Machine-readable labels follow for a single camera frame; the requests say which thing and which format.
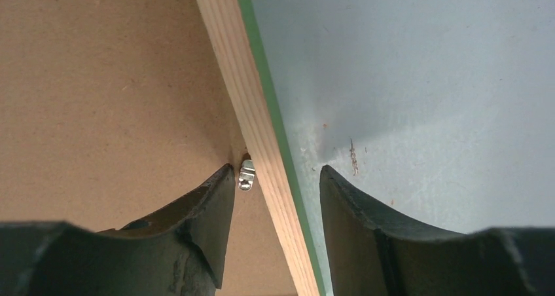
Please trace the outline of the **brown backing board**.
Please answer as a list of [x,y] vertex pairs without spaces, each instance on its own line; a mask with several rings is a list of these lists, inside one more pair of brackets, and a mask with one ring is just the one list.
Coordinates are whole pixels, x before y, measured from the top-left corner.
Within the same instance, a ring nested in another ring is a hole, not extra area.
[[234,169],[223,284],[295,295],[196,0],[1,0],[1,224],[121,229]]

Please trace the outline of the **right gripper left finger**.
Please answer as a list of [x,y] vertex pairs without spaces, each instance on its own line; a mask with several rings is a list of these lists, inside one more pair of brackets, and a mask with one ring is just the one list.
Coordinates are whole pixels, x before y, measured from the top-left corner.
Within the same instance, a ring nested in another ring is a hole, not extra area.
[[1,224],[2,295],[214,295],[222,287],[234,169],[121,229]]

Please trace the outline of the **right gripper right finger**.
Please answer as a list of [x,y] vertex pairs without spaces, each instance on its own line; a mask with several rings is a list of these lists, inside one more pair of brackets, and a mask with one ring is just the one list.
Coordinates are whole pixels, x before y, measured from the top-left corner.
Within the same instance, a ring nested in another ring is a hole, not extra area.
[[411,218],[331,166],[320,173],[335,295],[553,295],[554,229],[461,234]]

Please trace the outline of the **wooden picture frame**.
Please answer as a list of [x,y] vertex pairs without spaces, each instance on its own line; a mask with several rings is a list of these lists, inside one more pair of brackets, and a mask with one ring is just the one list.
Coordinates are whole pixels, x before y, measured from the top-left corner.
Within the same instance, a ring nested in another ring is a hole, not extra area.
[[251,0],[197,0],[257,181],[299,295],[323,275]]

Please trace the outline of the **metal turn clip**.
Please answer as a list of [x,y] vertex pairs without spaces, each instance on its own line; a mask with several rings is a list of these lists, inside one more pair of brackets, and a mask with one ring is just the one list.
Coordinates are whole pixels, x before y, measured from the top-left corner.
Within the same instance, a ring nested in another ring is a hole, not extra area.
[[256,177],[256,169],[253,161],[246,158],[243,160],[238,175],[238,188],[242,191],[250,191]]

